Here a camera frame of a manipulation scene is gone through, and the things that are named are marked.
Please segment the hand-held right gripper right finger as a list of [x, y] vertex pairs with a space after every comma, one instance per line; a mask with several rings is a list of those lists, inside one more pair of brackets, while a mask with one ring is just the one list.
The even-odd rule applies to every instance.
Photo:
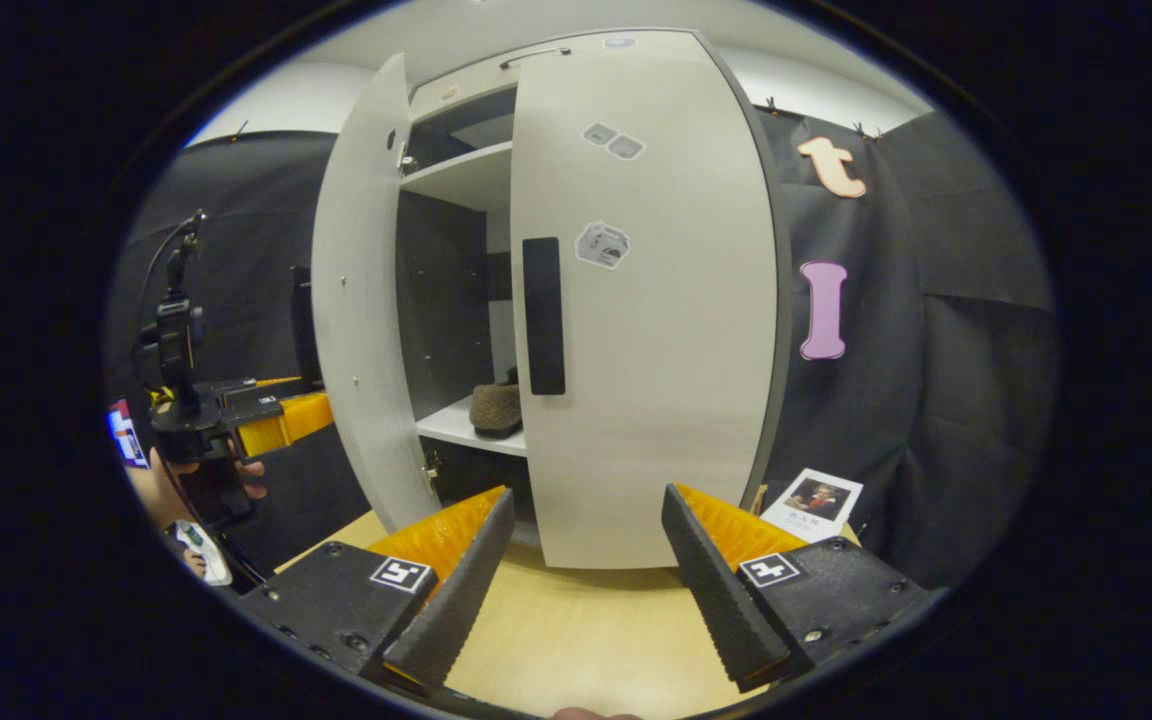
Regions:
[[831, 670], [937, 605], [934, 591], [846, 536], [804, 541], [699, 488], [667, 486], [660, 524], [742, 692]]

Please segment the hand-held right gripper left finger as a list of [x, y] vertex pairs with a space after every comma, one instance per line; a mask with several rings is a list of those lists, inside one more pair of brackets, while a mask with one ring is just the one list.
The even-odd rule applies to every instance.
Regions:
[[238, 606], [367, 682], [430, 697], [465, 647], [515, 530], [497, 486], [361, 548], [324, 541]]

